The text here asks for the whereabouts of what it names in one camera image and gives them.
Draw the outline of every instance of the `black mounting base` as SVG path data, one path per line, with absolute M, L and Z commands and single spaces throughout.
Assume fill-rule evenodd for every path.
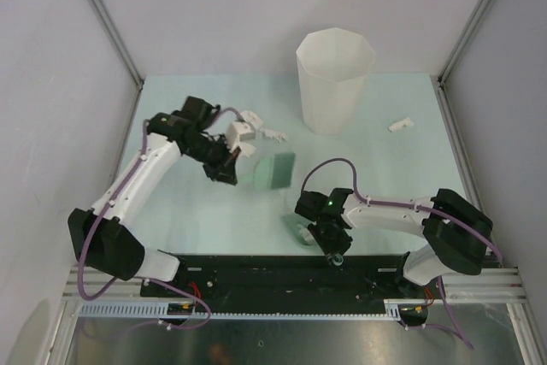
M 401 256 L 345 256 L 340 267 L 324 256 L 179 256 L 172 284 L 195 282 L 213 312 L 240 314 L 384 314 L 386 298 L 424 297 L 399 290 Z M 161 286 L 141 297 L 179 297 Z

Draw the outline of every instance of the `light blue tabletop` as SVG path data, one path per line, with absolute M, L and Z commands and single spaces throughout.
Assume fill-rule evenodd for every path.
M 430 197 L 438 188 L 464 195 L 437 99 L 428 74 L 371 74 L 348 129 L 318 136 L 303 123 L 297 76 L 150 76 L 127 140 L 125 167 L 140 145 L 142 121 L 179 109 L 189 95 L 222 107 L 252 110 L 264 127 L 285 132 L 288 141 L 259 138 L 251 158 L 238 159 L 238 175 L 252 172 L 264 156 L 286 151 L 297 159 L 291 188 L 257 191 L 252 184 L 223 185 L 205 176 L 202 165 L 182 157 L 166 173 L 133 227 L 145 245 L 187 254 L 306 255 L 281 217 L 292 212 L 304 176 L 335 156 L 351 159 L 364 195 Z M 415 126 L 391 133 L 388 126 L 410 117 Z M 225 132 L 226 115 L 211 130 Z M 317 172 L 307 188 L 329 194 L 350 187 L 350 168 L 334 163 Z M 352 231 L 348 254 L 400 254 L 425 240 L 388 230 Z

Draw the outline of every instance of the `metal floor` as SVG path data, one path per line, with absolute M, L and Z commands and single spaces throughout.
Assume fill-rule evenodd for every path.
M 68 365 L 88 364 L 522 364 L 506 306 L 453 307 L 475 351 L 435 329 L 409 330 L 383 321 L 211 321 L 195 331 L 144 327 L 108 342 L 74 334 Z M 141 320 L 88 319 L 99 336 Z M 449 325 L 440 305 L 429 323 Z

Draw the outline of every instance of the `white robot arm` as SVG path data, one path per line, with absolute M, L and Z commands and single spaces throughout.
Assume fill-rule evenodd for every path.
M 480 274 L 485 244 L 452 221 L 439 217 L 434 213 L 437 209 L 465 221 L 479 235 L 490 236 L 490 219 L 446 189 L 439 190 L 435 197 L 410 200 L 359 198 L 352 190 L 343 188 L 334 189 L 329 197 L 303 191 L 295 212 L 311 221 L 308 230 L 334 265 L 343 263 L 342 255 L 351 246 L 348 231 L 381 227 L 427 240 L 427 245 L 402 257 L 400 275 L 413 284 L 424 286 L 439 275 L 452 272 Z
M 121 280 L 135 276 L 170 281 L 179 259 L 143 247 L 131 233 L 132 222 L 157 183 L 181 156 L 203 164 L 213 181 L 236 185 L 238 144 L 254 138 L 247 124 L 233 122 L 215 138 L 205 130 L 221 114 L 202 99 L 188 97 L 182 110 L 159 113 L 145 125 L 144 143 L 114 184 L 87 211 L 75 209 L 68 227 L 76 257 L 85 265 Z

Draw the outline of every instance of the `white wall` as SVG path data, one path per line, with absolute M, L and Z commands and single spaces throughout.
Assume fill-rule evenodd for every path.
M 497 242 L 547 340 L 547 0 L 497 0 L 448 93 Z
M 39 307 L 27 364 L 74 263 L 68 214 L 108 185 L 136 89 L 86 0 L 0 0 L 0 16 L 0 363 Z
M 296 72 L 308 32 L 340 26 L 375 71 L 438 74 L 478 0 L 104 0 L 143 74 Z

